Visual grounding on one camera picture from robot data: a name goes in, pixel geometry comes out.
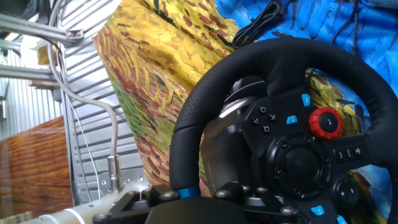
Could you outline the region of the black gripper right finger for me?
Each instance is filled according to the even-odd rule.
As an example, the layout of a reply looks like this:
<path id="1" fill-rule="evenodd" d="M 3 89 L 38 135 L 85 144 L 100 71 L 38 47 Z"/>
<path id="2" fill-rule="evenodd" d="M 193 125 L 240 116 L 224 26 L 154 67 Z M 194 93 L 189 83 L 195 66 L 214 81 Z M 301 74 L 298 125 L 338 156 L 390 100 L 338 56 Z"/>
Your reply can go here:
<path id="1" fill-rule="evenodd" d="M 237 205 L 250 223 L 298 223 L 299 210 L 284 206 L 279 197 L 265 187 L 253 189 L 239 182 L 227 182 L 213 198 Z"/>

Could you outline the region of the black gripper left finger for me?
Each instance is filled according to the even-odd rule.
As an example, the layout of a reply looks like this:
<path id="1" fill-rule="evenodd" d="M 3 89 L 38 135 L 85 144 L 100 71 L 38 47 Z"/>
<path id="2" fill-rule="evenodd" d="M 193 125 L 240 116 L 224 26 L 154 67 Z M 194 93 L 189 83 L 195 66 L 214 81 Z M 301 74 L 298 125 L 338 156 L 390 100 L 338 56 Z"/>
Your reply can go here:
<path id="1" fill-rule="evenodd" d="M 178 200 L 179 194 L 168 185 L 155 185 L 141 192 L 125 193 L 107 212 L 93 217 L 93 224 L 141 224 L 151 210 L 162 203 Z"/>

